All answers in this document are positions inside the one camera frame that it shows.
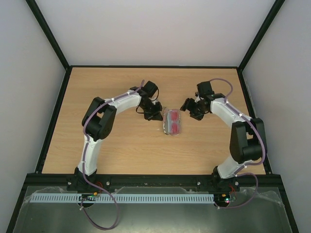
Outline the red sunglasses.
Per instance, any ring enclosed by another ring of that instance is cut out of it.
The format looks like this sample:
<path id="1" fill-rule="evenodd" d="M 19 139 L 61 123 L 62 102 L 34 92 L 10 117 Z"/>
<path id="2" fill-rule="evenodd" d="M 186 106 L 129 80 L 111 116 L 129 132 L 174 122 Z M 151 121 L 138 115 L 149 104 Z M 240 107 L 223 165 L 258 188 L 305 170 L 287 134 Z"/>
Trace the red sunglasses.
<path id="1" fill-rule="evenodd" d="M 168 114 L 169 134 L 178 135 L 180 133 L 180 113 L 178 110 L 170 110 Z"/>

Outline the american flag glasses case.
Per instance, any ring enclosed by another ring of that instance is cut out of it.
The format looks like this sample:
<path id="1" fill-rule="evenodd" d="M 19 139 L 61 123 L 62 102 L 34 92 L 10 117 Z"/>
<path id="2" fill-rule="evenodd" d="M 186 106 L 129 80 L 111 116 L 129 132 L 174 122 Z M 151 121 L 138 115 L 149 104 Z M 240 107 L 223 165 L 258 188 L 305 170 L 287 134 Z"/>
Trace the american flag glasses case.
<path id="1" fill-rule="evenodd" d="M 163 109 L 163 131 L 166 135 L 171 136 L 181 133 L 180 111 L 178 109 Z"/>

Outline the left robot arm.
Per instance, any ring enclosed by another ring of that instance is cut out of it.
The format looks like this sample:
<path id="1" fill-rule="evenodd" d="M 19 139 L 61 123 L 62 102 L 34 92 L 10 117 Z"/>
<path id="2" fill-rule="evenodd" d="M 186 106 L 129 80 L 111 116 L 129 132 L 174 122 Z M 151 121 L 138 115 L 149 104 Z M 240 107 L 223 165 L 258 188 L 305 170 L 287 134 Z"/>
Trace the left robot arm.
<path id="1" fill-rule="evenodd" d="M 145 120 L 162 121 L 162 105 L 154 94 L 159 94 L 157 85 L 151 81 L 132 87 L 124 94 L 102 99 L 96 97 L 91 102 L 82 120 L 84 146 L 81 160 L 74 175 L 68 178 L 68 190 L 86 191 L 95 185 L 97 161 L 104 140 L 112 131 L 115 117 L 130 109 L 141 108 Z"/>

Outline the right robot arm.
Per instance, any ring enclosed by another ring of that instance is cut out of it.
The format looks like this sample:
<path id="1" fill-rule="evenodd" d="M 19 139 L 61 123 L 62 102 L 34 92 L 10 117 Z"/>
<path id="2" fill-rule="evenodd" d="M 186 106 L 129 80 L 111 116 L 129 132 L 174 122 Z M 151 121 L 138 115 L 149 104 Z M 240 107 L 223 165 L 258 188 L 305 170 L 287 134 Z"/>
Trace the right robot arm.
<path id="1" fill-rule="evenodd" d="M 230 129 L 229 156 L 216 166 L 212 172 L 212 185 L 217 190 L 223 190 L 229 184 L 229 179 L 237 177 L 238 173 L 248 166 L 263 164 L 267 154 L 265 127 L 263 120 L 243 114 L 234 107 L 228 97 L 233 92 L 224 95 L 215 93 L 211 82 L 213 79 L 197 84 L 196 98 L 187 98 L 181 106 L 181 111 L 189 111 L 190 117 L 202 120 L 208 114 L 218 116 Z"/>

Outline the right electronics board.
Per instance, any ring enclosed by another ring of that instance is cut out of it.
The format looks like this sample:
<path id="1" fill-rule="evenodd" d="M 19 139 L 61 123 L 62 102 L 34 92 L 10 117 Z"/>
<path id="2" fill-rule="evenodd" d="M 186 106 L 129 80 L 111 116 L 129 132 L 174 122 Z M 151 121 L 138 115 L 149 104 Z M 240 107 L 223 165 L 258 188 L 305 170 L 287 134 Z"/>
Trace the right electronics board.
<path id="1" fill-rule="evenodd" d="M 237 192 L 229 192 L 229 193 L 225 193 L 225 194 L 216 194 L 214 196 L 214 201 L 218 204 L 230 204 L 231 202 L 235 202 L 237 199 Z"/>

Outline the electronics board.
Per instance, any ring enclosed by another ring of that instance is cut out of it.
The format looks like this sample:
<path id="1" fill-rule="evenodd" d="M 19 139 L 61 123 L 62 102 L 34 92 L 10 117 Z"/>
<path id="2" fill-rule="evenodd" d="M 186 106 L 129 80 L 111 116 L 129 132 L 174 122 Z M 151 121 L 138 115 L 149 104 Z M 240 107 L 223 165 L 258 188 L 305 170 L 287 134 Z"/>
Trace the electronics board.
<path id="1" fill-rule="evenodd" d="M 231 202 L 235 202 L 237 199 L 237 192 L 229 192 L 229 193 L 225 193 L 225 194 L 216 194 L 214 196 L 214 201 L 218 204 L 230 204 Z"/>
<path id="2" fill-rule="evenodd" d="M 84 193 L 78 197 L 78 201 L 95 201 L 101 195 L 101 192 L 94 192 L 94 193 Z"/>

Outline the left electronics board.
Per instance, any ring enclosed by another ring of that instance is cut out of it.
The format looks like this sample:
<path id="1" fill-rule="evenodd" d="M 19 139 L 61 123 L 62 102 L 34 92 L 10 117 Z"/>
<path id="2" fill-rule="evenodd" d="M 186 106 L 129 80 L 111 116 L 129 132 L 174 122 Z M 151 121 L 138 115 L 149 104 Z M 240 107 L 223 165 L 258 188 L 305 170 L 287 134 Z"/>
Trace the left electronics board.
<path id="1" fill-rule="evenodd" d="M 101 192 L 94 192 L 94 193 L 84 193 L 78 197 L 78 201 L 95 201 L 101 195 Z"/>

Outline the black front mounting rail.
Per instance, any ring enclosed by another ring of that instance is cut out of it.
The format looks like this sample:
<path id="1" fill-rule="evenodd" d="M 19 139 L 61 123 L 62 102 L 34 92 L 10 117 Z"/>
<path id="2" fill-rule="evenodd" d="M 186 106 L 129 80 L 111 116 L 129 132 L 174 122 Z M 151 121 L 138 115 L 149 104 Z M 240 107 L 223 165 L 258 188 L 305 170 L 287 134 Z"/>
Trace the black front mounting rail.
<path id="1" fill-rule="evenodd" d="M 187 191 L 228 193 L 233 187 L 239 191 L 241 187 L 253 187 L 256 184 L 252 175 L 223 180 L 216 184 L 211 175 L 96 175 L 92 181 L 101 184 L 110 193 L 122 187 L 181 187 Z M 70 174 L 27 174 L 23 188 L 28 186 L 61 186 L 68 191 L 90 192 L 97 188 L 79 182 Z"/>

